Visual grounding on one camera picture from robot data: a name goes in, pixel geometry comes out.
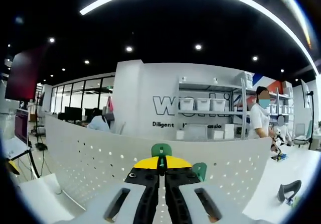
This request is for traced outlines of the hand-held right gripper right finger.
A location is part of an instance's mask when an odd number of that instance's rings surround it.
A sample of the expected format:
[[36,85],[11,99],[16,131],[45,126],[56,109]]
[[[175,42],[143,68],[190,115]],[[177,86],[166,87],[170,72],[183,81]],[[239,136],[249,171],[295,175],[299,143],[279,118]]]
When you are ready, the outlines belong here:
[[165,156],[166,204],[172,223],[239,223],[240,212],[220,190],[199,180],[189,162]]

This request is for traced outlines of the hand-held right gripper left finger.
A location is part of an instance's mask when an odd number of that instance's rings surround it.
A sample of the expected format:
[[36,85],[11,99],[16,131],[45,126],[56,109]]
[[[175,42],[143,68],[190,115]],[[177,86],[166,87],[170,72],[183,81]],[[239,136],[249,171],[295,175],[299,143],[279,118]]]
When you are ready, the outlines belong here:
[[88,207],[89,223],[152,223],[158,205],[159,157],[138,161],[125,181]]

